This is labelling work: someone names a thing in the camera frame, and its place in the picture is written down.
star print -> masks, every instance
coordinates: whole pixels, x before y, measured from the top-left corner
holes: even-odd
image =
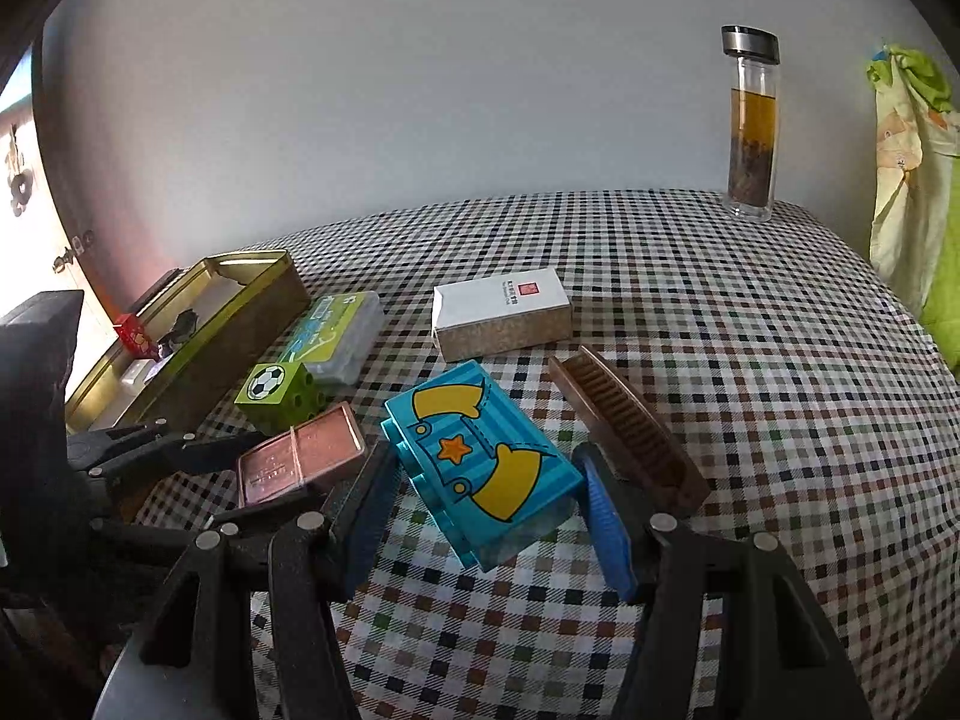
[[[464,443],[463,436],[454,436],[452,439],[440,439],[440,451],[437,453],[437,460],[448,460],[455,466],[459,466],[464,455],[469,455],[473,450]]]

red small box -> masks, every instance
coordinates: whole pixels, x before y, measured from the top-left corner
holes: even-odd
[[[160,350],[147,335],[136,314],[120,314],[114,320],[113,330],[134,360],[160,360]]]

white box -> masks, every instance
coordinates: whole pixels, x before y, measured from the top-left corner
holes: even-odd
[[[447,362],[561,341],[572,335],[572,323],[570,300],[553,268],[433,290],[433,338]]]

green toy block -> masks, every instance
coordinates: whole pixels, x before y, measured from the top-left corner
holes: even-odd
[[[233,401],[261,433],[275,436],[314,418],[326,395],[302,362],[255,365]]]

brown ridged object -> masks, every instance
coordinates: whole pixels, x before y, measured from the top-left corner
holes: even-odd
[[[661,511],[689,517],[710,493],[680,442],[603,357],[587,346],[549,360],[550,378],[568,399],[620,479],[641,485]]]

